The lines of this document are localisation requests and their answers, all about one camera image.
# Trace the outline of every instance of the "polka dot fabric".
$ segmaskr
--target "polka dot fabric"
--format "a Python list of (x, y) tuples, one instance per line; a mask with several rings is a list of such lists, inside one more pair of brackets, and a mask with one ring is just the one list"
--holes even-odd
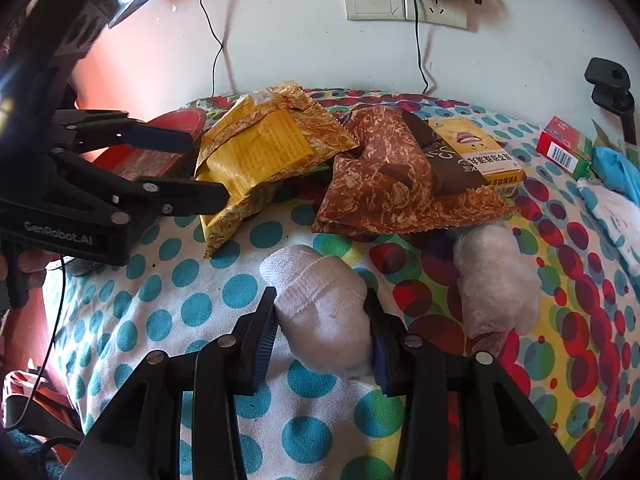
[[(575, 182), (535, 151), (540, 129), (504, 114), (420, 94), (312, 90), (330, 112), (393, 104), (422, 118), (467, 117), (517, 158), (527, 172), (507, 220), (520, 252), (540, 279), (541, 316), (526, 336), (510, 333), (500, 361), (529, 396), (589, 480), (606, 471), (640, 420), (639, 303), (616, 248), (593, 220)], [(207, 128), (236, 96), (191, 104)], [(451, 232), (342, 237), (312, 234), (328, 172), (289, 180), (270, 206), (204, 260), (194, 216), (163, 219), (142, 237), (126, 267), (70, 278), (56, 352), (85, 430), (152, 349), (200, 350), (252, 312), (265, 283), (261, 261), (282, 247), (306, 244), (335, 254), (375, 288), (409, 330), (455, 354), (471, 352), (465, 335)], [(52, 320), (61, 277), (45, 285)], [(191, 477), (192, 397), (181, 419), (179, 468)], [(396, 466), (404, 399), (387, 399), (365, 381), (306, 370), (278, 332), (266, 383), (237, 397), (242, 459), (250, 480), (386, 480)], [(459, 431), (455, 405), (452, 431)], [(460, 464), (449, 463), (450, 478)]]

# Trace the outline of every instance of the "screw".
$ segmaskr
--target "screw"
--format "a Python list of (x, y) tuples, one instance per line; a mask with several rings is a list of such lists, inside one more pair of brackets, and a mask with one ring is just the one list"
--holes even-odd
[(420, 348), (422, 346), (422, 338), (419, 335), (409, 334), (404, 336), (404, 344), (409, 348)]
[(130, 216), (124, 211), (116, 211), (111, 215), (111, 221), (116, 225), (126, 225), (130, 220)]
[(489, 354), (489, 352), (478, 352), (476, 354), (476, 361), (481, 365), (490, 365), (494, 362), (494, 356)]
[(221, 348), (231, 348), (238, 340), (231, 334), (221, 335), (218, 338), (218, 346)]
[(153, 350), (146, 355), (146, 362), (150, 365), (157, 365), (164, 360), (164, 353), (160, 350)]

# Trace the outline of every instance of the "black cable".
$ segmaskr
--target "black cable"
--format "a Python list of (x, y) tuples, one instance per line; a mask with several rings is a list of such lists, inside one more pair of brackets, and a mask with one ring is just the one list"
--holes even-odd
[(73, 447), (78, 447), (80, 446), (80, 441), (70, 436), (55, 436), (42, 443), (42, 446), (40, 446), (40, 450), (38, 452), (38, 474), (43, 480), (48, 479), (47, 453), (51, 450), (52, 447), (60, 446), (60, 445), (64, 445), (64, 446), (72, 445)]
[(49, 347), (47, 348), (47, 353), (44, 355), (44, 361), (42, 362), (42, 366), (40, 367), (40, 371), (38, 372), (38, 376), (36, 377), (36, 381), (33, 383), (33, 389), (31, 390), (31, 394), (27, 399), (27, 403), (24, 405), (24, 409), (20, 414), (18, 420), (15, 421), (14, 424), (5, 428), (7, 431), (15, 430), (22, 420), (24, 416), (27, 414), (27, 410), (31, 405), (31, 401), (36, 394), (38, 386), (40, 384), (40, 380), (42, 379), (42, 375), (44, 374), (44, 368), (47, 365), (47, 361), (49, 361), (49, 354), (51, 354), (51, 349), (53, 348), (53, 343), (56, 341), (56, 332), (58, 332), (58, 324), (60, 323), (60, 316), (62, 314), (62, 306), (65, 303), (65, 289), (66, 289), (66, 272), (65, 272), (65, 259), (60, 256), (60, 269), (62, 270), (62, 293), (60, 294), (60, 306), (58, 307), (58, 315), (56, 316), (56, 322), (53, 324), (53, 333), (51, 334), (51, 339), (49, 341)]
[(209, 19), (209, 13), (207, 12), (207, 9), (204, 6), (204, 3), (202, 2), (202, 0), (200, 0), (200, 7), (202, 8), (202, 12), (204, 12), (204, 15), (207, 19), (207, 23), (209, 24), (209, 30), (211, 31), (211, 35), (214, 37), (214, 39), (218, 42), (220, 49), (218, 50), (218, 53), (216, 54), (216, 57), (213, 60), (213, 67), (211, 69), (211, 96), (213, 97), (216, 94), (216, 63), (218, 62), (218, 56), (220, 56), (220, 52), (222, 52), (222, 50), (224, 49), (224, 44), (222, 43), (222, 41), (220, 41), (216, 35), (216, 33), (213, 30), (213, 26), (211, 25), (211, 20)]
[(426, 94), (427, 89), (429, 88), (429, 82), (427, 81), (427, 77), (424, 75), (424, 71), (422, 70), (422, 54), (420, 53), (420, 39), (418, 37), (418, 0), (414, 0), (414, 9), (415, 9), (415, 47), (418, 52), (418, 68), (420, 69), (422, 80), (424, 81), (424, 90), (422, 90), (422, 93)]

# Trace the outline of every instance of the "finger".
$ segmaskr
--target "finger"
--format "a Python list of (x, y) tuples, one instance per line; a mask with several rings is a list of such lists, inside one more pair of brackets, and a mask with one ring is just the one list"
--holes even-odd
[(36, 272), (30, 272), (27, 274), (27, 286), (29, 288), (40, 288), (44, 285), (44, 280), (47, 277), (46, 270), (37, 270)]
[(7, 270), (6, 260), (4, 259), (4, 256), (0, 254), (0, 282), (2, 280), (6, 280)]
[(22, 272), (35, 272), (42, 270), (53, 260), (57, 260), (57, 254), (43, 251), (42, 249), (27, 249), (18, 256), (18, 267)]

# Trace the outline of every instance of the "food wrapper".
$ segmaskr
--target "food wrapper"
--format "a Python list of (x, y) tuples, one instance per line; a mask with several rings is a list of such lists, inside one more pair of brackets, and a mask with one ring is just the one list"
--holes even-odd
[(492, 221), (514, 211), (410, 112), (361, 108), (344, 124), (360, 147), (335, 157), (313, 232), (411, 233)]
[(220, 213), (201, 216), (205, 257), (273, 199), (279, 180), (308, 173), (357, 145), (295, 82), (240, 98), (201, 140), (196, 179), (220, 182), (230, 195)]

